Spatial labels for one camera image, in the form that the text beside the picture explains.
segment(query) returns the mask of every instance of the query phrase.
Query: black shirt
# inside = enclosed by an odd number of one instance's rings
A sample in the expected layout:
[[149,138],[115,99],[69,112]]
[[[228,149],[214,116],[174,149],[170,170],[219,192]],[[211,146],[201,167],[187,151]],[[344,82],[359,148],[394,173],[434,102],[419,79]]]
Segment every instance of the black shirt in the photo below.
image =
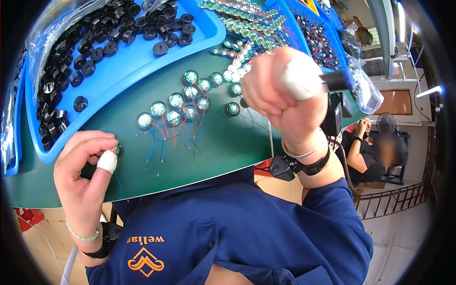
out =
[[[345,155],[348,155],[354,140],[354,134],[348,131],[343,132],[342,146],[345,150]],[[364,163],[366,163],[367,170],[364,173],[360,173],[353,167],[348,166],[348,173],[350,174],[350,179],[352,180],[353,185],[357,185],[361,182],[367,183],[380,180],[385,174],[386,167],[377,161],[375,146],[369,145],[367,141],[363,140],[361,142],[361,147],[359,148],[359,153],[363,157]],[[338,151],[337,156],[340,155],[342,155],[341,151]]]

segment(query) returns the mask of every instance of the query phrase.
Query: clear plastic bag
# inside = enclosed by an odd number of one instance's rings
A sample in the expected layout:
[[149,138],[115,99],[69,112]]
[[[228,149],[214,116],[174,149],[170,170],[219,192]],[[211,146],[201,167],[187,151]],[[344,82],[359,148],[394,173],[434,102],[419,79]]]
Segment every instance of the clear plastic bag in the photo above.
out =
[[361,44],[355,37],[355,32],[358,30],[358,26],[355,23],[351,23],[342,32],[341,42],[346,53],[356,59],[361,58]]
[[41,74],[53,44],[66,29],[108,2],[109,0],[52,0],[41,13],[25,42],[29,51],[30,78],[33,79],[35,90],[34,104]]
[[353,73],[355,89],[353,96],[359,109],[368,115],[375,113],[383,103],[384,97],[363,70],[363,61],[347,56],[348,68]]
[[168,0],[147,0],[147,4],[149,7],[147,9],[147,11],[144,13],[144,15],[149,12],[149,11],[153,11],[153,10],[156,10],[158,8],[158,6],[160,5],[163,5],[164,3],[166,3]]

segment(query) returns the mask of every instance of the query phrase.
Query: navy polo shirt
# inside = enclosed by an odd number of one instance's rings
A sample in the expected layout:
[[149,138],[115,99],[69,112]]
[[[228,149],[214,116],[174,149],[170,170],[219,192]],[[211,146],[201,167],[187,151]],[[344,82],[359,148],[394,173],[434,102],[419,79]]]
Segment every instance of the navy polo shirt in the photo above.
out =
[[303,205],[244,183],[155,194],[90,284],[204,284],[212,263],[254,284],[361,284],[373,254],[344,178]]

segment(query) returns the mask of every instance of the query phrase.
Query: light fixture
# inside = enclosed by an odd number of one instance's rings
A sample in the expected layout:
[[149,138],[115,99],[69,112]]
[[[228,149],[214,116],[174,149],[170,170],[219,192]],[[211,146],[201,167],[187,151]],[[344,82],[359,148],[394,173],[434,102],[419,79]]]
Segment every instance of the light fixture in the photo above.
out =
[[399,10],[399,40],[405,42],[405,13],[402,4],[398,2]]
[[427,91],[424,91],[424,92],[421,92],[420,94],[416,95],[417,98],[419,97],[423,97],[427,94],[431,94],[431,93],[434,93],[434,92],[440,92],[442,91],[442,88],[440,86],[435,86],[434,88],[431,88]]

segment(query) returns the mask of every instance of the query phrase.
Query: silver bangle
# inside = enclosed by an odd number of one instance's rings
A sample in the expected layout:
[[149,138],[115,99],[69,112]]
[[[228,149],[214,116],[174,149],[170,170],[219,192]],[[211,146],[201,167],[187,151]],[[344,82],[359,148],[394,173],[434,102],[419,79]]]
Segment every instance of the silver bangle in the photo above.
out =
[[286,149],[286,147],[285,147],[285,144],[284,144],[284,139],[282,138],[282,148],[283,148],[285,154],[286,154],[287,156],[289,156],[289,157],[296,158],[296,159],[308,157],[308,156],[311,155],[312,153],[316,152],[316,150],[318,149],[319,146],[320,146],[320,143],[318,143],[318,144],[316,145],[316,147],[315,147],[313,150],[311,150],[311,151],[309,151],[308,153],[303,154],[303,155],[291,155],[291,154],[287,151],[287,149]]

